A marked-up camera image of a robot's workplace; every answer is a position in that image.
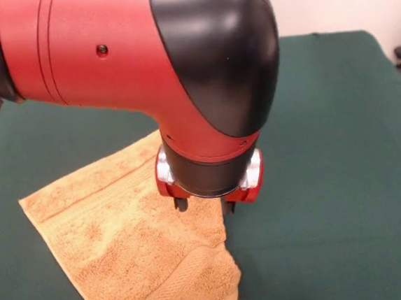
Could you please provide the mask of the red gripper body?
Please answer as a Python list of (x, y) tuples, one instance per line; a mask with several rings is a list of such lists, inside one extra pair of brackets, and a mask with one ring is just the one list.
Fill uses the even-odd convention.
[(252, 147), (237, 158), (215, 164), (189, 162), (169, 148), (158, 151), (155, 182), (164, 197), (199, 197), (235, 203), (254, 202), (264, 175), (263, 155)]

